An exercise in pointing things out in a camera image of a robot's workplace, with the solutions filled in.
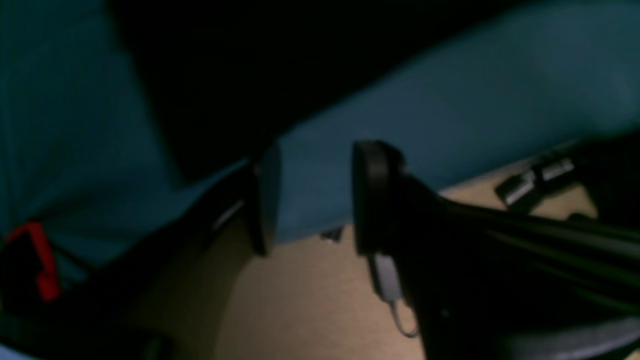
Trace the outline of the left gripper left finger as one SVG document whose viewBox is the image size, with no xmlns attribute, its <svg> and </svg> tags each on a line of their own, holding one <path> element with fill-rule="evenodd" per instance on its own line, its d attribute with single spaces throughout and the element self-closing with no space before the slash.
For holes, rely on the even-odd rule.
<svg viewBox="0 0 640 360">
<path fill-rule="evenodd" d="M 254 253 L 268 256 L 277 238 L 282 187 L 281 146 L 274 143 L 249 167 L 247 186 L 247 228 Z"/>
</svg>

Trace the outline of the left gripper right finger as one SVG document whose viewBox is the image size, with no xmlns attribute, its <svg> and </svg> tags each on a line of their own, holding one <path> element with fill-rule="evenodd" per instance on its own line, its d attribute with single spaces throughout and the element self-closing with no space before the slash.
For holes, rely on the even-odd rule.
<svg viewBox="0 0 640 360">
<path fill-rule="evenodd" d="M 406 173 L 403 154 L 379 140 L 352 146 L 351 193 L 356 251 L 361 256 L 386 253 L 397 235 L 398 203 Z"/>
</svg>

